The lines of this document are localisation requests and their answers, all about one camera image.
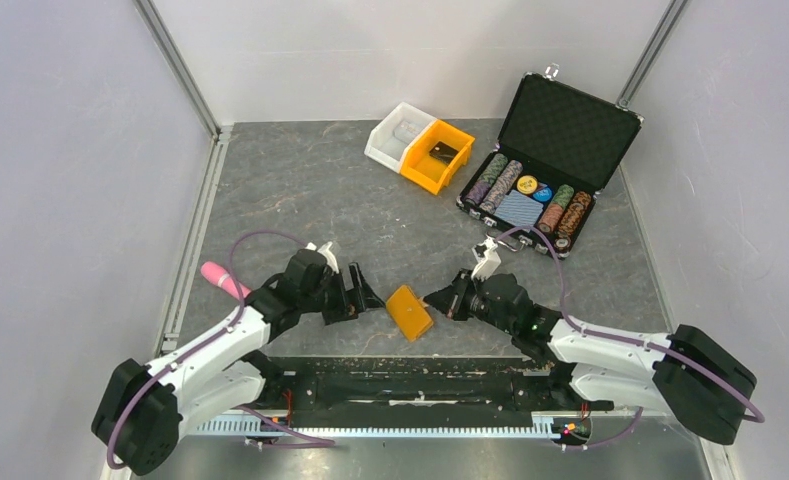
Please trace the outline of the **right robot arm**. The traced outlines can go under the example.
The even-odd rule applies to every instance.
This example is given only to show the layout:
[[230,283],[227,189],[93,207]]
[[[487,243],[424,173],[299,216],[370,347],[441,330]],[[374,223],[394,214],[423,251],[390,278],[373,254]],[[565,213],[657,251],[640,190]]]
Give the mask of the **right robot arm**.
[[601,327],[532,301],[512,274],[475,278],[462,270],[424,301],[455,321],[480,320],[508,334],[536,361],[550,361],[550,400],[640,407],[673,416],[695,435],[734,443],[744,422],[762,423],[752,403],[756,376],[703,330],[673,333]]

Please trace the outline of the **yellow leather card holder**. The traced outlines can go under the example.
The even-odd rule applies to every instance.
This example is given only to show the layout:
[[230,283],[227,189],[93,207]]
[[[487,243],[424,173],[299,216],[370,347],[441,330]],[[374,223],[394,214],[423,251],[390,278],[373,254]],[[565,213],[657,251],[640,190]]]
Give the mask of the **yellow leather card holder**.
[[424,302],[408,285],[397,288],[386,300],[385,308],[409,342],[418,340],[434,325]]

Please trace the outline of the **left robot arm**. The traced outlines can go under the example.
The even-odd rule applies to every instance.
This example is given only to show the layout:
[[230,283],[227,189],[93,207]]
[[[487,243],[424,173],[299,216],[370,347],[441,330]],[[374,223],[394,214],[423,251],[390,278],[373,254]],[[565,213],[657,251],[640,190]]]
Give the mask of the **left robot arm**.
[[338,266],[333,243],[298,250],[285,270],[246,294],[229,315],[193,341],[145,364],[127,359],[112,371],[91,423],[106,463],[137,475],[155,470],[194,428],[255,402],[276,405],[283,379],[249,355],[294,328],[302,315],[325,324],[355,320],[384,301],[357,263]]

